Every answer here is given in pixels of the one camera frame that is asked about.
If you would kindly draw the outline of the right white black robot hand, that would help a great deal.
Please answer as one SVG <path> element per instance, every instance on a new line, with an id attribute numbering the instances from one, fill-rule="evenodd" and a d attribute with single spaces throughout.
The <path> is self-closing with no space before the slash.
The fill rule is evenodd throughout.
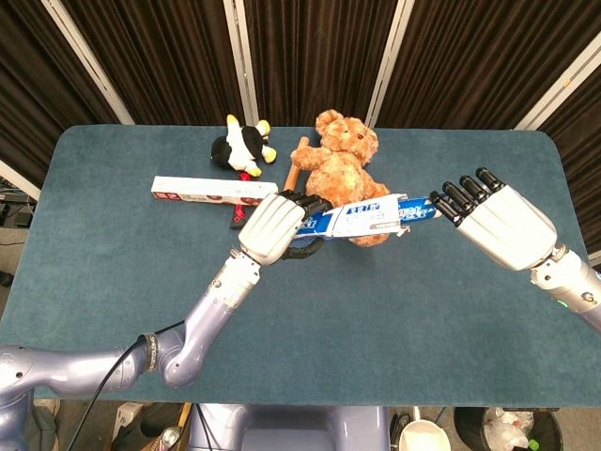
<path id="1" fill-rule="evenodd" d="M 485 167 L 458 184 L 444 182 L 429 200 L 460 234 L 512 271 L 540 265 L 556 247 L 555 225 Z"/>

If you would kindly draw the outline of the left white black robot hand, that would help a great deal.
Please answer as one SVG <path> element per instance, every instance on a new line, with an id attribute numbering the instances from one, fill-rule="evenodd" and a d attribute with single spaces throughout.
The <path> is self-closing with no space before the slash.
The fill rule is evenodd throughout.
<path id="1" fill-rule="evenodd" d="M 290 243 L 307 219 L 331 209 L 332 204 L 317 194 L 292 190 L 268 194 L 240 231 L 240 250 L 262 266 L 280 259 L 310 257 L 323 246 L 322 238 L 313 238 L 303 247 L 291 247 Z"/>

